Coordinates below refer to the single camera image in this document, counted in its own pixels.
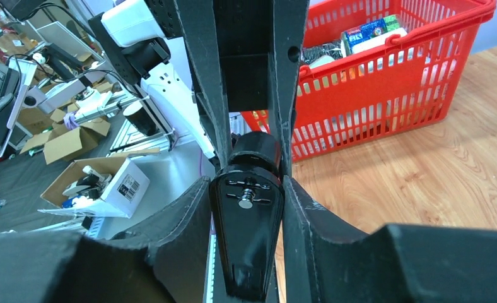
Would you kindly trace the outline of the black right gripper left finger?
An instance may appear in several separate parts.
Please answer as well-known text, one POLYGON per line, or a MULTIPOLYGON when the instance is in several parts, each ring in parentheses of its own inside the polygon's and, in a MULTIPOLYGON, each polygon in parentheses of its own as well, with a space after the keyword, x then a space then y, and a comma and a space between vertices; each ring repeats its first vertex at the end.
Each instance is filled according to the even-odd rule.
POLYGON ((0 233, 0 302, 202 302, 210 179, 109 240, 0 233))

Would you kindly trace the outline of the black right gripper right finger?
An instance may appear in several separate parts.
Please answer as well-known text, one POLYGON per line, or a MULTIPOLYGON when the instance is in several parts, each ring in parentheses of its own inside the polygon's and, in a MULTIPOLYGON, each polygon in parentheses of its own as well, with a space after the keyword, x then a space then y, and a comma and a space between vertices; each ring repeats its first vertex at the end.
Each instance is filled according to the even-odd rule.
POLYGON ((497 231, 389 223, 367 234, 285 177, 288 302, 497 302, 497 231))

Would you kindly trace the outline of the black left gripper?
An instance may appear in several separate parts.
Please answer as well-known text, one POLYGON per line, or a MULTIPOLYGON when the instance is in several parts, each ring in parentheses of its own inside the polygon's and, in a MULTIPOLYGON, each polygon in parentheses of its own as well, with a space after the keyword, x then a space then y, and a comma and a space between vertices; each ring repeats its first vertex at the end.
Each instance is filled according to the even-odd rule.
POLYGON ((221 166, 228 165, 232 150, 228 107, 230 112, 267 109, 269 92, 269 127, 281 145, 281 171, 291 175, 309 2, 176 1, 175 6, 221 166))

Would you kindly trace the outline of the black stapler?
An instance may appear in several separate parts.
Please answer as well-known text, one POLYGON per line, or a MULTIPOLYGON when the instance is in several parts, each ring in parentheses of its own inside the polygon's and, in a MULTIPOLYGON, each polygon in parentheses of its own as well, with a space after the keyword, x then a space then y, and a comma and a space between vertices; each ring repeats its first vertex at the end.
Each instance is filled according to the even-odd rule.
POLYGON ((237 139, 226 166, 209 185, 226 293, 267 299, 284 209, 281 147, 269 133, 237 139))

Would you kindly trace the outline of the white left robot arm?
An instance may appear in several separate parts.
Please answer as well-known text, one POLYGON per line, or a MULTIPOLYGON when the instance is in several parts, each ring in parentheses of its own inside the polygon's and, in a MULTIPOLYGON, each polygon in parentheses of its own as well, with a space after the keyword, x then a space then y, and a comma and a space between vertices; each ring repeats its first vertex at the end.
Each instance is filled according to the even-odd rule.
POLYGON ((124 1, 89 20, 116 72, 180 119, 225 167, 229 115, 266 110, 292 171, 308 1, 124 1))

